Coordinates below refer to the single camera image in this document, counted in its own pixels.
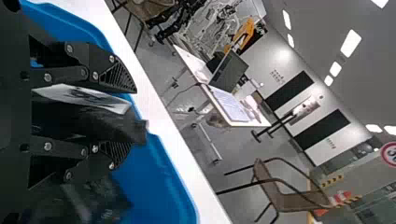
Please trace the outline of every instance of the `black panel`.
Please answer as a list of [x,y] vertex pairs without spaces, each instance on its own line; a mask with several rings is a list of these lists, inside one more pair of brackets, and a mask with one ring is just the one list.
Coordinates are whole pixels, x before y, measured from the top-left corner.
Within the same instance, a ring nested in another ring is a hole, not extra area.
[[349,124],[349,120],[340,110],[334,110],[330,115],[297,134],[294,139],[303,150],[336,133]]
[[304,91],[314,81],[308,74],[303,71],[296,77],[292,78],[288,83],[282,86],[279,90],[270,95],[265,102],[271,107],[273,111],[279,109],[282,105],[294,98],[300,92]]

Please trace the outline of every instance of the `screw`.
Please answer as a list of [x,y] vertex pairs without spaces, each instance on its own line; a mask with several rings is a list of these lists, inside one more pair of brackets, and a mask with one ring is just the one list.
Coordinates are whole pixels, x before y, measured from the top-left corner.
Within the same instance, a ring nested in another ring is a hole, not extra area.
[[84,77],[87,76],[87,71],[85,71],[85,69],[81,69],[81,75]]
[[67,50],[67,52],[69,52],[69,53],[73,53],[73,47],[72,47],[71,45],[67,45],[67,46],[66,46],[66,50]]
[[48,142],[44,144],[44,150],[50,151],[52,149],[52,143]]
[[114,162],[111,162],[110,165],[108,165],[108,169],[113,170],[114,169]]
[[108,58],[110,60],[111,63],[114,63],[114,56],[110,55],[110,57]]
[[83,148],[81,150],[81,156],[83,156],[83,157],[87,156],[87,149],[86,148]]
[[64,176],[64,178],[66,179],[66,180],[71,180],[72,179],[72,173],[70,172],[70,171],[66,171],[66,175]]
[[92,147],[92,152],[97,153],[99,151],[99,146],[93,146]]
[[52,81],[52,76],[50,75],[50,73],[44,74],[44,80],[46,82],[51,82]]
[[93,72],[92,77],[93,79],[97,80],[99,78],[99,75],[97,72]]

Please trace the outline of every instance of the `desk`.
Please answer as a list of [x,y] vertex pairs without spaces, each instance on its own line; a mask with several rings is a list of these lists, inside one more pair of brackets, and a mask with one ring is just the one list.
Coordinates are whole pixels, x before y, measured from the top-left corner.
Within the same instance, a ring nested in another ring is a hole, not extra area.
[[161,137],[172,163],[194,200],[200,223],[231,224],[217,196],[207,182],[190,149],[154,90],[149,77],[137,60],[105,1],[100,0],[30,0],[52,3],[90,22],[106,37],[114,52],[122,59],[134,77],[138,94],[131,95],[142,119],[149,120],[149,131]]
[[[271,123],[260,111],[258,111],[260,121],[258,121],[257,119],[252,119],[249,122],[230,120],[229,117],[227,116],[226,112],[222,108],[222,106],[215,99],[213,92],[209,89],[209,87],[207,85],[209,83],[210,79],[213,77],[213,74],[206,67],[206,63],[176,45],[174,45],[174,48],[176,50],[177,55],[180,57],[181,61],[186,66],[186,69],[183,69],[177,78],[180,78],[187,70],[191,74],[194,81],[196,83],[198,83],[201,91],[204,93],[205,97],[207,98],[207,101],[204,102],[201,106],[199,106],[197,108],[196,111],[198,113],[200,111],[202,111],[205,107],[206,107],[206,110],[208,110],[207,106],[212,105],[213,108],[216,109],[216,111],[226,121],[226,124],[229,127],[233,127],[233,128],[265,128],[265,127],[271,126]],[[185,124],[182,125],[181,127],[179,127],[179,129],[180,130],[183,129],[189,123],[194,122],[195,120],[199,120],[202,117],[203,116],[199,116],[199,118],[196,118],[196,115],[187,116]]]

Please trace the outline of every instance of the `paper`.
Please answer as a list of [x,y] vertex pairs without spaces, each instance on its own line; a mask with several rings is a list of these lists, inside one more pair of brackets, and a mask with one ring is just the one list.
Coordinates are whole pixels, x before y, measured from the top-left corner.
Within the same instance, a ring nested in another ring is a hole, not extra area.
[[116,114],[125,114],[131,103],[101,91],[69,86],[65,84],[34,89],[37,94],[51,100],[74,105],[89,105],[100,107]]

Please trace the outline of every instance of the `ceiling light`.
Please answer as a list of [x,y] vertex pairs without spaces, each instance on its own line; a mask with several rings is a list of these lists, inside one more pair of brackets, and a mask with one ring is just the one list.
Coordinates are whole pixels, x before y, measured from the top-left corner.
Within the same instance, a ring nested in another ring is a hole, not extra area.
[[330,76],[326,76],[326,78],[324,79],[324,83],[326,83],[327,86],[331,86],[333,81],[334,79],[332,79],[332,77]]
[[385,129],[385,131],[387,131],[388,134],[396,135],[396,127],[395,126],[385,126],[384,129]]
[[376,124],[367,124],[366,128],[372,133],[382,133],[382,129]]
[[387,4],[388,0],[372,0],[372,2],[374,2],[380,8],[383,8]]
[[358,35],[354,30],[350,30],[346,36],[343,46],[341,47],[341,52],[348,58],[355,51],[356,47],[361,42],[361,36]]
[[342,68],[343,68],[343,67],[341,67],[341,65],[340,65],[339,63],[334,62],[334,63],[332,64],[332,67],[330,68],[330,73],[331,73],[334,77],[337,77],[338,74],[341,72],[341,69],[342,69]]
[[289,44],[291,45],[292,48],[294,48],[294,39],[291,35],[288,34],[288,40],[289,40]]
[[283,19],[285,20],[286,27],[291,30],[290,16],[289,13],[285,10],[283,10]]

